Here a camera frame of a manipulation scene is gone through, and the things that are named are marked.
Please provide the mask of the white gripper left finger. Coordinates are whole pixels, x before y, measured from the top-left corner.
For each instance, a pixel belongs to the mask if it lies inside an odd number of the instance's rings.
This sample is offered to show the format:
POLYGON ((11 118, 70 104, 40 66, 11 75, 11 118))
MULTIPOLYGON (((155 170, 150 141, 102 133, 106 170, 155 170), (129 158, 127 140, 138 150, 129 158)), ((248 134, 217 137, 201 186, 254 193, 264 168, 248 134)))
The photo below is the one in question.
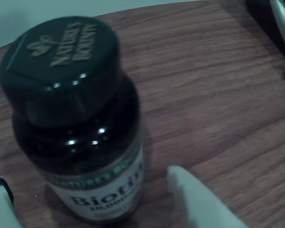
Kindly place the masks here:
POLYGON ((0 228, 22 228, 14 213, 13 203, 13 193, 0 176, 0 228))

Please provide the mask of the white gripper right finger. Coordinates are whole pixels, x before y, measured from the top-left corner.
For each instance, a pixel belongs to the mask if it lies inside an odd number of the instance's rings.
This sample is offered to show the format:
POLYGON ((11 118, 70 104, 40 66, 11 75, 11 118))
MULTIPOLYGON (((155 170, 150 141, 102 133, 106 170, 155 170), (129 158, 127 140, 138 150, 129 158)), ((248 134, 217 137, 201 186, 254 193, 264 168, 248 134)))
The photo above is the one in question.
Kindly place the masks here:
POLYGON ((210 189, 187 169, 167 168, 168 191, 173 195, 184 228, 246 228, 210 189))

